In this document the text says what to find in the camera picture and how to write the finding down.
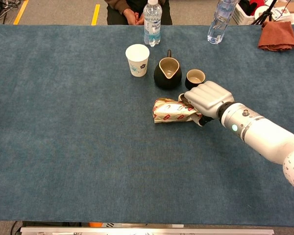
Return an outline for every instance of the robotic arm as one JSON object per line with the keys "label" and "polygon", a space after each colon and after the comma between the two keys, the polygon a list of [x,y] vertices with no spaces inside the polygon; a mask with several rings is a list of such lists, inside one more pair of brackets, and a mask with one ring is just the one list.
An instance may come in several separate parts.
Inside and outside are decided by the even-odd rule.
{"label": "robotic arm", "polygon": [[229,91],[212,81],[185,92],[181,99],[202,113],[199,125],[219,119],[225,128],[266,159],[283,165],[285,177],[294,186],[294,134],[235,102]]}

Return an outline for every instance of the paper cup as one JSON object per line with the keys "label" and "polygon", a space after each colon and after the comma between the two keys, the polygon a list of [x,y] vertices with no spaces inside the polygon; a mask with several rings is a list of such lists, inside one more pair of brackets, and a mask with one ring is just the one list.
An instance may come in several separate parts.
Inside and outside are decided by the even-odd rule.
{"label": "paper cup", "polygon": [[135,77],[142,77],[146,74],[147,63],[149,58],[149,49],[142,44],[134,44],[129,46],[125,55],[128,60],[131,73]]}

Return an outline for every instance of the towel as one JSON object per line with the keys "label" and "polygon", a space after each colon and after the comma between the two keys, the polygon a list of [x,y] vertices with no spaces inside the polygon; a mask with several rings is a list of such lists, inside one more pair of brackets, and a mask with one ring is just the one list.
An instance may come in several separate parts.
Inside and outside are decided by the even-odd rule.
{"label": "towel", "polygon": [[264,22],[258,47],[270,51],[294,48],[294,31],[291,22]]}

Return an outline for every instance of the yellow tape line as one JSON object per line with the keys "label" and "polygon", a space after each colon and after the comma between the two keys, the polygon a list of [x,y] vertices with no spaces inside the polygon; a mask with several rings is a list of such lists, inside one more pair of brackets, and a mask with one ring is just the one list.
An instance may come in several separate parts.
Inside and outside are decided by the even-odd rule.
{"label": "yellow tape line", "polygon": [[100,5],[99,4],[96,4],[94,15],[93,15],[93,20],[92,20],[92,25],[96,25],[97,24],[97,18],[98,18],[98,14],[99,14],[99,8],[100,8]]}
{"label": "yellow tape line", "polygon": [[26,6],[28,4],[28,1],[29,0],[24,0],[24,2],[22,4],[22,7],[21,7],[21,9],[20,9],[20,11],[19,11],[18,15],[16,16],[15,21],[13,23],[14,25],[17,25],[19,23],[19,21],[20,21],[20,19],[22,17],[22,14],[25,11],[25,8],[26,8]]}

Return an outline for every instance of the water bottle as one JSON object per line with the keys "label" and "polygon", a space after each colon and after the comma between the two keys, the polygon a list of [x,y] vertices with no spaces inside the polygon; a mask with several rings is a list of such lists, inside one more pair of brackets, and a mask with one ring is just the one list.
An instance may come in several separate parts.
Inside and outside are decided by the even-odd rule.
{"label": "water bottle", "polygon": [[148,0],[144,7],[144,42],[151,47],[160,43],[161,15],[162,8],[158,4],[158,0]]}
{"label": "water bottle", "polygon": [[215,11],[214,20],[212,21],[208,41],[212,44],[218,44],[222,41],[225,29],[230,22],[238,0],[219,0]]}

